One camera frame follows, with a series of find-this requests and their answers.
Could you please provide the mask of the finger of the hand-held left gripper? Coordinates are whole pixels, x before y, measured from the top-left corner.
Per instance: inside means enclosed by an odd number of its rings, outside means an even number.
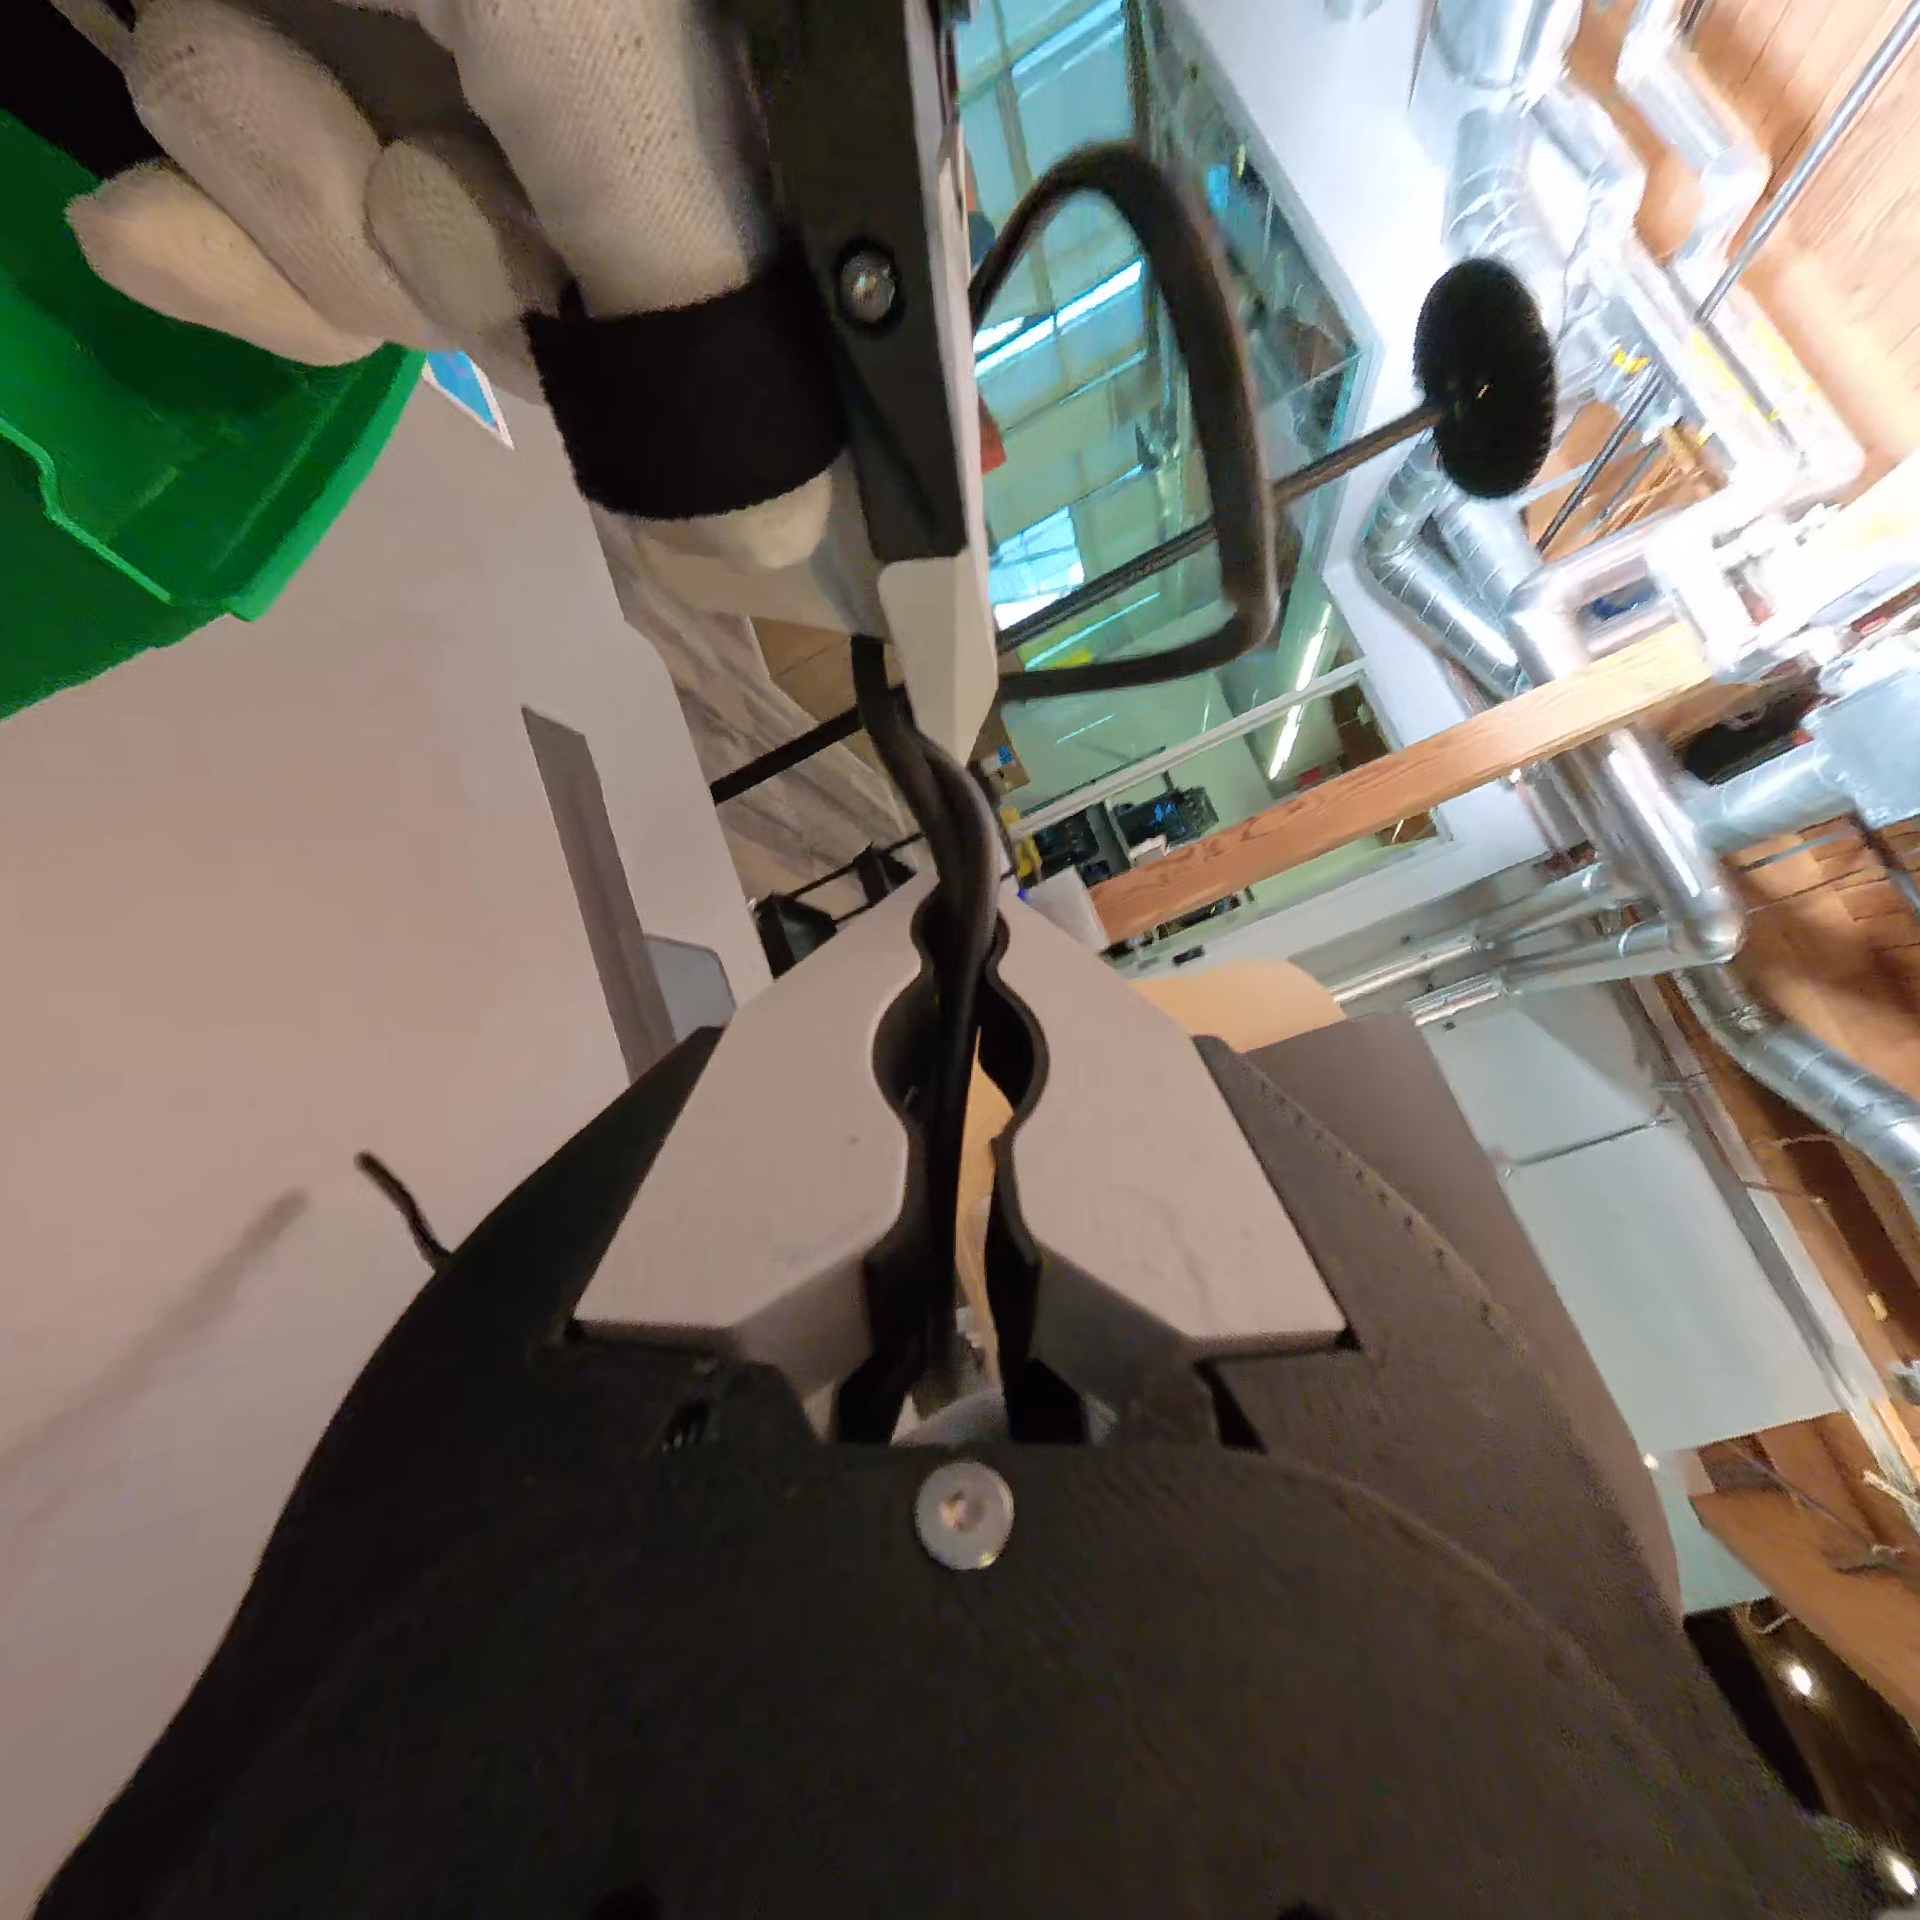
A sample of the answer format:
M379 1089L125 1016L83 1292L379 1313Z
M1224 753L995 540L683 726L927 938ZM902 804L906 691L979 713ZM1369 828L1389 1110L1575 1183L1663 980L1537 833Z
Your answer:
M887 563L878 594L917 730L969 761L999 688L986 563L975 548Z

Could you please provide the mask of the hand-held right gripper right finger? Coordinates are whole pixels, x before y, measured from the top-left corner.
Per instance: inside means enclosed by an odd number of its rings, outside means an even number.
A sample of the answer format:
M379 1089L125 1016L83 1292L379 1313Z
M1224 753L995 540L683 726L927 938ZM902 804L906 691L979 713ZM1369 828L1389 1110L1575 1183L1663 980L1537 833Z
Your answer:
M1346 1314L1181 1024L1019 899L977 991L985 1288L1009 1435L1080 1444L1217 1361L1326 1353Z

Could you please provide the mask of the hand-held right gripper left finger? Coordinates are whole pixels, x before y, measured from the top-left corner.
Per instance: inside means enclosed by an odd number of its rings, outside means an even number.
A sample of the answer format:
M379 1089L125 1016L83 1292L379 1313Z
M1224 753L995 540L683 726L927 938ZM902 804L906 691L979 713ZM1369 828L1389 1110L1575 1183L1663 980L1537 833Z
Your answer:
M872 1352L865 1259L921 1183L930 894L910 882L733 1016L577 1300L585 1334L774 1367L832 1428Z

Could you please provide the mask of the green plastic bin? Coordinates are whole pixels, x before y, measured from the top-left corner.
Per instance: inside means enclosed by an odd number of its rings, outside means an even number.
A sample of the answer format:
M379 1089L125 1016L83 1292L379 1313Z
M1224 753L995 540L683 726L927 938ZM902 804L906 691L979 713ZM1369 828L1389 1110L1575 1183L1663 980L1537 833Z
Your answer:
M93 176L2 120L2 716L262 617L363 486L422 356L306 368L99 281Z

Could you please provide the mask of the person's left hand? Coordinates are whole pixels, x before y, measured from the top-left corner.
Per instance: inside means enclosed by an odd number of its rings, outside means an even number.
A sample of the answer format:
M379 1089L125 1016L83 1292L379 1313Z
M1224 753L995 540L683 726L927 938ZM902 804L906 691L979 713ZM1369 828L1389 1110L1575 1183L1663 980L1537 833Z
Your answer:
M526 318L730 297L776 262L711 6L134 6L160 148L67 202L97 281L311 368L455 350L535 398Z

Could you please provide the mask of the printed paper sheet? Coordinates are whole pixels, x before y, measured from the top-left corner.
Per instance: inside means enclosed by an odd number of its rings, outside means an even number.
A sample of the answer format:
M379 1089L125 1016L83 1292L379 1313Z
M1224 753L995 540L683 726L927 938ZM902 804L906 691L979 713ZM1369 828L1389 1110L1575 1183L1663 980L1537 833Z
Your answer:
M471 418L490 439L511 449L511 427L499 410L488 375L465 352L427 352L419 366L422 384Z

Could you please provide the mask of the silver insulated pipes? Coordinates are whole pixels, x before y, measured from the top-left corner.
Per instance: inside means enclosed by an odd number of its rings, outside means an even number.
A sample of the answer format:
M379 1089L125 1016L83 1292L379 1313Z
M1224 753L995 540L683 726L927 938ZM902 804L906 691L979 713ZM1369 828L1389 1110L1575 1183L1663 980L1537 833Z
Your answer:
M1703 184L1705 208L1670 266L1633 236L1643 172L1595 100L1562 83L1578 6L1431 6L1415 86L1439 74L1455 100L1447 231L1466 281L1519 302L1534 331L1470 346L1495 370L1543 368L1547 401L1523 401L1519 478L1470 486L1464 456L1422 431L1375 499L1359 570L1442 658L1498 702L1562 688L1593 664L1595 639L1635 641L1678 625L1723 684L1755 687L1811 666L1833 622L1786 596L1785 563L1808 554L1816 522L1863 470L1842 425L1760 305L1736 289L1755 254L1729 254L1736 217L1758 203L1760 156L1741 142L1691 59L1675 47L1675 6L1639 6L1616 80ZM1643 520L1543 563L1521 538L1515 499L1545 464L1558 417L1600 392L1600 352L1640 348L1653 384L1712 432L1725 483L1703 502ZM1734 959L1744 912L1721 855L1853 815L1889 823L1880 801L1889 726L1915 711L1915 657L1885 668L1818 668L1826 697L1811 739L1751 776L1683 782L1633 727L1567 750L1562 784L1597 851L1597 879L1539 894L1487 953L1547 927L1545 904L1585 899L1650 914L1610 943L1504 960L1502 992L1672 975L1695 1019L1755 1081L1873 1164L1915 1209L1915 1099L1771 1014Z

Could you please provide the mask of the black pole with disc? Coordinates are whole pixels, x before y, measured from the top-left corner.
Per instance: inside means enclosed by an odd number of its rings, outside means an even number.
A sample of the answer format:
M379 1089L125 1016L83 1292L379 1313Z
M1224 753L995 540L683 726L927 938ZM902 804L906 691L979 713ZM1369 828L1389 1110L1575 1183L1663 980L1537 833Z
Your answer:
M1422 403L1272 483L1275 516L1418 438L1431 438L1445 478L1472 496L1512 496L1545 464L1557 395L1552 337L1534 296L1505 266L1474 256L1442 273L1415 328L1413 375ZM999 639L999 651L1009 657L1221 540L1210 520L1181 530L1016 622ZM849 706L711 782L711 801L738 801L854 731L861 719Z

